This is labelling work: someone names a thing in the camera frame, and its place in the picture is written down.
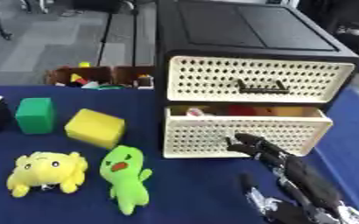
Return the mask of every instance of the storage drawer unit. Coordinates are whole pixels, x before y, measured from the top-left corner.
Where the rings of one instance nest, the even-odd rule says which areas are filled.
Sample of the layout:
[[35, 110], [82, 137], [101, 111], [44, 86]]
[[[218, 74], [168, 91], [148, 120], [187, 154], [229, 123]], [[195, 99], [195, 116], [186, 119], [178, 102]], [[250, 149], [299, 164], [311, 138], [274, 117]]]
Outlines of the storage drawer unit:
[[[158, 17], [156, 82], [167, 158], [241, 157], [227, 152], [224, 141], [237, 132], [263, 136], [305, 156], [332, 125], [321, 110], [359, 67], [356, 54], [284, 6], [160, 0]], [[178, 105], [233, 103], [296, 106], [313, 113], [172, 112]]]

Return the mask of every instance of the drawer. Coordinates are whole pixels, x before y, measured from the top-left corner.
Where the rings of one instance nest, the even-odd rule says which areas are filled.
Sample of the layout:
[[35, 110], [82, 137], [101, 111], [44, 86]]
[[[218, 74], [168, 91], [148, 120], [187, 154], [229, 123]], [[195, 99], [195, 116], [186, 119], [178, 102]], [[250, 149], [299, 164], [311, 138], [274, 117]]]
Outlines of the drawer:
[[265, 137], [282, 149], [305, 156], [332, 126], [332, 120], [316, 108], [267, 108], [261, 115], [203, 115], [165, 109], [165, 158], [237, 158], [242, 153], [226, 151], [225, 137], [249, 133]]
[[181, 102], [326, 103], [351, 63], [174, 56], [167, 99]]

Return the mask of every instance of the yellow sponge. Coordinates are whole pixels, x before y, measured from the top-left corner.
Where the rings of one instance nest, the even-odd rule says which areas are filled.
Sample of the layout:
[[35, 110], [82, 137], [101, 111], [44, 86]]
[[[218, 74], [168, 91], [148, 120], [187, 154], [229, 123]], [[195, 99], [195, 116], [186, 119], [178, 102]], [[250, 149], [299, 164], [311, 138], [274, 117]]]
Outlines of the yellow sponge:
[[65, 126], [71, 138], [112, 150], [125, 130], [125, 120], [81, 109]]

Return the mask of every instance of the green block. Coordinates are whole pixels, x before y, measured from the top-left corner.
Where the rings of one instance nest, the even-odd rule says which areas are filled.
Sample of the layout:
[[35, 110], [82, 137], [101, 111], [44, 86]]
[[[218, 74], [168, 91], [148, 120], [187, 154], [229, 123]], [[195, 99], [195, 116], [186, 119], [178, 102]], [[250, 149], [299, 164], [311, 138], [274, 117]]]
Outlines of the green block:
[[54, 128], [54, 108], [50, 98], [25, 98], [16, 112], [18, 126], [25, 134], [47, 134]]

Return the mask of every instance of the floor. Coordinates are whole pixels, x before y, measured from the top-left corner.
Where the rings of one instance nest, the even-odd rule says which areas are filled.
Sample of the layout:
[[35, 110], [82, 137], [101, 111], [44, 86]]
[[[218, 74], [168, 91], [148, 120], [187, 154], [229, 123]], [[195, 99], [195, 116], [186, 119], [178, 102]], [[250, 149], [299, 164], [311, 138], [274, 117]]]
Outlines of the floor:
[[[12, 41], [0, 38], [0, 85], [43, 84], [45, 70], [81, 61], [96, 63], [107, 15], [86, 11], [75, 17], [60, 17], [65, 8], [55, 4], [49, 14], [37, 5], [28, 14], [18, 0], [0, 0], [0, 17]], [[155, 7], [141, 6], [138, 16], [137, 63], [153, 64]], [[129, 65], [132, 50], [132, 15], [124, 9], [114, 15], [103, 65]]]

